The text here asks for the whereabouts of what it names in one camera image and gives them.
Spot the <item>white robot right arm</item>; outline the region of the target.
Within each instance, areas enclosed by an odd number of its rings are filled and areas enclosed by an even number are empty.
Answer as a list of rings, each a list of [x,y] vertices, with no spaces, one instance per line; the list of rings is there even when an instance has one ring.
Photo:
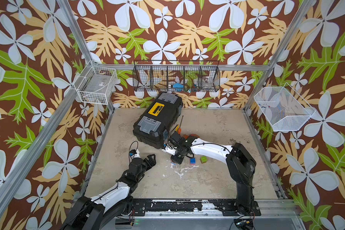
[[[226,164],[230,177],[236,182],[234,211],[242,215],[250,214],[254,204],[253,177],[256,161],[242,144],[221,145],[193,135],[184,138],[175,131],[163,145],[162,151],[170,154],[172,162],[176,164],[181,164],[184,157],[196,155]]]

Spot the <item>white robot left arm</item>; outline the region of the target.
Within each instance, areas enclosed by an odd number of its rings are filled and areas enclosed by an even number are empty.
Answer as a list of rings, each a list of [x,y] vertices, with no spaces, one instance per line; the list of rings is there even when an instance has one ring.
[[[156,155],[142,159],[138,154],[131,156],[129,168],[116,184],[92,198],[80,197],[69,216],[60,227],[62,230],[99,230],[107,220],[132,211],[133,196],[145,173],[156,165]]]

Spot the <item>lime green lego brick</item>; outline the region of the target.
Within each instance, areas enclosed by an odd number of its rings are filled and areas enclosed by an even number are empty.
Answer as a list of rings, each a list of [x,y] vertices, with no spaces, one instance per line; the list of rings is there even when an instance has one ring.
[[[200,157],[200,161],[201,161],[201,162],[207,162],[208,159],[207,159],[206,156],[202,156],[202,157]]]

